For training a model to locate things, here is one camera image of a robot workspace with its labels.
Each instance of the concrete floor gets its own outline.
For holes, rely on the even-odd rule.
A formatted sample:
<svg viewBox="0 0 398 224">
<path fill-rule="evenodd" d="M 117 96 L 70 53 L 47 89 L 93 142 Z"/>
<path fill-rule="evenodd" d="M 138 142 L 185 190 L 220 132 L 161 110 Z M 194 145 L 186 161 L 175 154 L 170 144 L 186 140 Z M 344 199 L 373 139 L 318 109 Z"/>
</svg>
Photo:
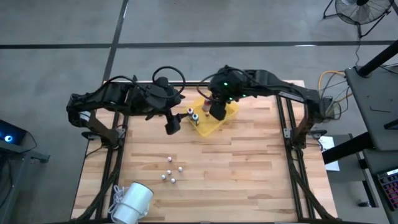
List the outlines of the concrete floor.
<svg viewBox="0 0 398 224">
<path fill-rule="evenodd" d="M 321 20 L 327 4 L 328 0 L 130 0 L 120 43 L 357 40 L 354 26 L 339 18 Z M 122 0 L 2 0 L 0 44 L 111 43 L 121 5 Z M 393 11 L 363 40 L 396 40 L 397 21 Z M 362 46 L 359 64 L 385 47 Z M 111 76 L 135 74 L 149 80 L 157 67 L 173 65 L 188 80 L 200 80 L 228 64 L 266 69 L 281 79 L 304 80 L 306 87 L 316 88 L 321 72 L 352 67 L 355 49 L 338 45 L 119 49 Z M 51 155 L 48 164 L 32 166 L 13 223 L 69 219 L 87 141 L 80 136 L 82 129 L 69 124 L 65 107 L 71 93 L 99 86 L 108 55 L 109 49 L 0 50 L 0 118 L 29 130 L 37 150 Z M 388 63 L 397 62 L 394 57 Z M 341 80 L 336 77 L 332 83 Z M 335 96 L 345 86 L 332 88 L 327 95 Z M 354 98 L 339 121 L 317 128 L 354 136 L 366 130 Z M 355 184 L 331 183 L 339 217 L 386 223 L 381 209 L 355 206 L 363 194 L 347 197 Z"/>
</svg>

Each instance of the wooden tabletop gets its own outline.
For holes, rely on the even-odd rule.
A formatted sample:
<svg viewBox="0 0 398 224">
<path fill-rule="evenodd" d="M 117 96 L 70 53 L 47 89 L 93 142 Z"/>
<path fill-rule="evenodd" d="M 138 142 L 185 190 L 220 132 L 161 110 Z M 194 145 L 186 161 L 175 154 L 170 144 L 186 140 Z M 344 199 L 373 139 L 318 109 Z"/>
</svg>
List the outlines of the wooden tabletop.
<svg viewBox="0 0 398 224">
<path fill-rule="evenodd" d="M 291 82 L 303 86 L 303 81 Z M 174 113 L 183 112 L 184 107 L 199 97 L 194 88 L 186 88 L 183 94 L 186 98 L 173 108 Z M 303 106 L 293 103 L 293 107 L 298 124 L 303 117 Z M 109 128 L 113 115 L 106 110 L 97 112 L 97 118 Z M 205 138 L 187 120 L 181 122 L 181 130 L 172 136 L 166 134 L 165 124 L 164 117 L 155 116 L 149 121 L 144 117 L 129 118 L 119 185 L 128 187 L 140 182 L 154 191 L 149 214 L 143 222 L 297 221 L 274 96 L 242 99 L 235 119 Z M 87 153 L 100 144 L 91 142 Z M 102 149 L 86 159 L 72 218 L 78 217 L 98 193 L 105 157 L 106 150 Z M 311 191 L 336 217 L 319 147 L 307 147 L 304 160 Z M 183 172 L 178 172 L 178 167 L 183 167 Z M 162 174 L 167 175 L 166 170 L 172 171 L 175 184 L 170 182 L 170 176 L 161 179 Z M 302 192 L 300 198 L 306 211 Z"/>
</svg>

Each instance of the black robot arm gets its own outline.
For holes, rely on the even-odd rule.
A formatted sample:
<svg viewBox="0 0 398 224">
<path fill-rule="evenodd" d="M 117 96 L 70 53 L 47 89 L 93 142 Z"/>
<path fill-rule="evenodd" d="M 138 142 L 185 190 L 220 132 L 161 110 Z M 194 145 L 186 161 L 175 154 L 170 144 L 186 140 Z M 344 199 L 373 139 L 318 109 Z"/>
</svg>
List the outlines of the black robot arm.
<svg viewBox="0 0 398 224">
<path fill-rule="evenodd" d="M 315 123 L 325 119 L 322 100 L 317 90 L 310 90 L 292 83 L 279 80 L 274 74 L 265 70 L 240 70 L 225 66 L 212 76 L 208 89 L 211 96 L 210 114 L 218 120 L 226 115 L 225 106 L 232 101 L 239 101 L 248 96 L 279 95 L 305 105 L 304 118 L 291 130 L 290 143 L 294 147 L 305 148 L 305 138 Z"/>
<path fill-rule="evenodd" d="M 112 82 L 117 78 L 128 82 Z M 114 77 L 96 91 L 84 95 L 72 94 L 68 105 L 69 122 L 76 127 L 85 127 L 101 138 L 104 145 L 118 147 L 120 131 L 108 129 L 96 118 L 95 109 L 105 108 L 118 111 L 124 116 L 146 116 L 146 120 L 155 115 L 165 115 L 167 134 L 174 134 L 180 129 L 181 119 L 185 114 L 173 115 L 171 108 L 181 103 L 184 98 L 165 77 L 159 77 L 153 83 L 138 83 L 137 78 Z"/>
</svg>

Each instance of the fan grille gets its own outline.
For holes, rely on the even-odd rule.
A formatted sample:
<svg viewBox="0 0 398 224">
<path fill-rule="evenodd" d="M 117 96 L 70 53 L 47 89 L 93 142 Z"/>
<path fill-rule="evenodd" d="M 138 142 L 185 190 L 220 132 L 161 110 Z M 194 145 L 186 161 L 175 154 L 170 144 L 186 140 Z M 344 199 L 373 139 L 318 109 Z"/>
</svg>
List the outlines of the fan grille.
<svg viewBox="0 0 398 224">
<path fill-rule="evenodd" d="M 357 1 L 336 0 L 336 12 L 341 20 L 349 24 L 368 24 L 380 18 L 392 5 L 390 0 L 368 0 L 362 6 Z"/>
</svg>

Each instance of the yellow plastic tray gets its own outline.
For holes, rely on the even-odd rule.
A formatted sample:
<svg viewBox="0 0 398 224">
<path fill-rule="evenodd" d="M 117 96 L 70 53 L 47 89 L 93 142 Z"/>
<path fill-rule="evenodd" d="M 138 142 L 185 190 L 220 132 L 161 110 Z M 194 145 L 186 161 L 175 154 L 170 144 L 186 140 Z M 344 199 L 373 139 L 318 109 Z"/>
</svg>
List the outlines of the yellow plastic tray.
<svg viewBox="0 0 398 224">
<path fill-rule="evenodd" d="M 189 122 L 203 137 L 208 136 L 213 131 L 217 130 L 225 121 L 233 118 L 233 116 L 238 112 L 239 109 L 238 104 L 235 102 L 227 104 L 225 107 L 226 115 L 224 120 L 218 121 L 212 115 L 206 116 L 205 112 L 201 109 L 204 102 L 205 98 L 201 96 L 197 100 L 195 100 L 191 105 L 188 105 L 184 111 L 184 113 L 186 113 L 188 108 L 193 108 L 193 113 L 199 115 L 198 125 L 195 125 L 195 123 L 191 119 L 189 119 Z"/>
</svg>

